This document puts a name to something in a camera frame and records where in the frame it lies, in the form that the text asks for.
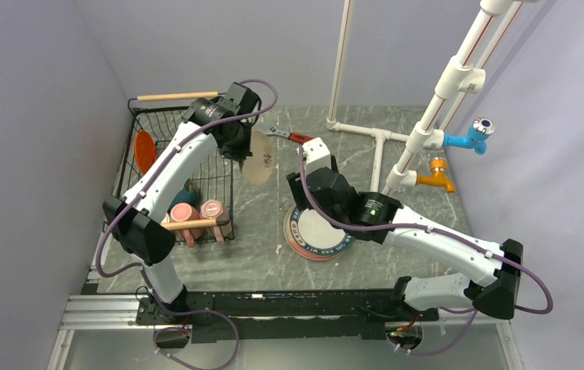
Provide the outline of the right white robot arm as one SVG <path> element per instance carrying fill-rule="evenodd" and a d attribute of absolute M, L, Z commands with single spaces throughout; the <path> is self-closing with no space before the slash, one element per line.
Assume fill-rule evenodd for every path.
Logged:
<path fill-rule="evenodd" d="M 390 299 L 391 313 L 408 320 L 432 308 L 473 308 L 509 320 L 517 303 L 524 247 L 463 234 L 376 192 L 358 192 L 336 170 L 289 173 L 287 183 L 299 210 L 313 210 L 329 227 L 360 241 L 409 247 L 455 270 L 446 277 L 401 277 Z"/>

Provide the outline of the dark brown bowl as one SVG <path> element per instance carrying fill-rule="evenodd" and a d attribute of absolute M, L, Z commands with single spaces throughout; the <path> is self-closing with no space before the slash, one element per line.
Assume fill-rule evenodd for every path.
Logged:
<path fill-rule="evenodd" d="M 189 204 L 193 208 L 198 208 L 200 191 L 194 185 L 185 185 L 172 199 L 169 209 L 172 210 L 178 204 Z"/>

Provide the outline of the salmon pink mug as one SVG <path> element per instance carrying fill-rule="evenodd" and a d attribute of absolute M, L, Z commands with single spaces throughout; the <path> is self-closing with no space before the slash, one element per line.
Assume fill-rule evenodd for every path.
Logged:
<path fill-rule="evenodd" d="M 169 217 L 172 222 L 184 222 L 201 219 L 197 209 L 189 203 L 177 203 L 174 205 L 169 212 Z M 204 229 L 181 229 L 176 233 L 189 248 L 193 248 L 197 244 L 197 241 L 203 236 Z"/>

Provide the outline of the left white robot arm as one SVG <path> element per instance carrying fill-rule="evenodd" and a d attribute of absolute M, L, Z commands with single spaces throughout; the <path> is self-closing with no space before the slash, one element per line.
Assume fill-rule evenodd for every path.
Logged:
<path fill-rule="evenodd" d="M 252 126 L 268 108 L 247 84 L 234 82 L 223 94 L 189 104 L 155 163 L 121 197 L 109 197 L 102 205 L 109 223 L 103 237 L 114 237 L 140 268 L 158 301 L 156 313 L 169 324 L 185 317 L 187 289 L 172 260 L 176 236 L 161 222 L 184 183 L 208 156 L 219 153 L 236 161 L 251 156 Z"/>

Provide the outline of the black wire dish rack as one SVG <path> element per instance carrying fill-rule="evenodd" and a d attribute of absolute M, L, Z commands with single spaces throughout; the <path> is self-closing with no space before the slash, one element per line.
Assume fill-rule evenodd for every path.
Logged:
<path fill-rule="evenodd" d="M 198 99 L 182 113 L 182 122 L 168 146 L 149 171 L 121 198 L 105 202 L 109 231 L 133 254 L 165 253 L 181 229 L 209 229 L 211 220 L 161 224 L 175 195 L 183 189 L 200 164 L 218 151 L 215 128 L 253 116 L 256 103 L 216 97 Z"/>

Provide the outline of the orange bowl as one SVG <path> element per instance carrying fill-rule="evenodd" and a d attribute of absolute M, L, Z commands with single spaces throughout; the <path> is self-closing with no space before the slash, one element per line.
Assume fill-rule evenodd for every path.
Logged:
<path fill-rule="evenodd" d="M 140 130 L 134 139 L 134 159 L 141 174 L 146 174 L 156 162 L 156 143 L 148 132 Z"/>

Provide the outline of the cream plate with flowers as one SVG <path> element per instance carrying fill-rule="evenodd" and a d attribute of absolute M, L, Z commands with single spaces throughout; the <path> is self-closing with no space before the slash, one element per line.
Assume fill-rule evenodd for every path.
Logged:
<path fill-rule="evenodd" d="M 240 164 L 240 172 L 249 184 L 263 185 L 276 165 L 274 148 L 265 133 L 258 130 L 251 133 L 250 152 L 251 156 Z"/>

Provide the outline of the light pink mug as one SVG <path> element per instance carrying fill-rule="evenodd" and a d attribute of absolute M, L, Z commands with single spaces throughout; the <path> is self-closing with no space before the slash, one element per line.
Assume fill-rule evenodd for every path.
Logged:
<path fill-rule="evenodd" d="M 219 200 L 209 199 L 201 205 L 200 214 L 203 219 L 216 221 L 210 233 L 217 243 L 224 244 L 233 232 L 229 207 Z"/>

